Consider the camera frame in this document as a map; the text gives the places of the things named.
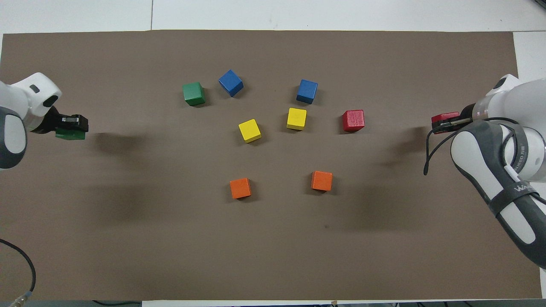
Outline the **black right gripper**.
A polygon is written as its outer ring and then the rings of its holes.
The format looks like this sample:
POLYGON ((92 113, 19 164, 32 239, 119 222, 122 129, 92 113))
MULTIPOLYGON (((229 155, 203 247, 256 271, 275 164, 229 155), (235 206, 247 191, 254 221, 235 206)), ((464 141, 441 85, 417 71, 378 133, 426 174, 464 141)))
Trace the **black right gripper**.
POLYGON ((473 110, 476 103, 467 105, 462 109, 459 120, 439 120, 432 123, 432 133, 447 133, 460 130, 462 127, 470 124, 473 120, 473 110))

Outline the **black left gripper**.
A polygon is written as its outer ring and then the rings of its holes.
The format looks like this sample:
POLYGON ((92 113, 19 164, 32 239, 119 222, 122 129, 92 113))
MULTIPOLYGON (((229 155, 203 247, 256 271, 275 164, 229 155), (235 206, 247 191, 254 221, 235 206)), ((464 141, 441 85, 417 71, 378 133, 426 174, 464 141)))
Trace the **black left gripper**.
MULTIPOLYGON (((51 107, 40 124, 32 130, 35 134, 46 134, 58 129, 67 129, 70 125, 65 119, 71 116, 59 113, 56 107, 51 107)), ((72 128, 83 132, 89 131, 88 119, 82 115, 72 115, 72 128)))

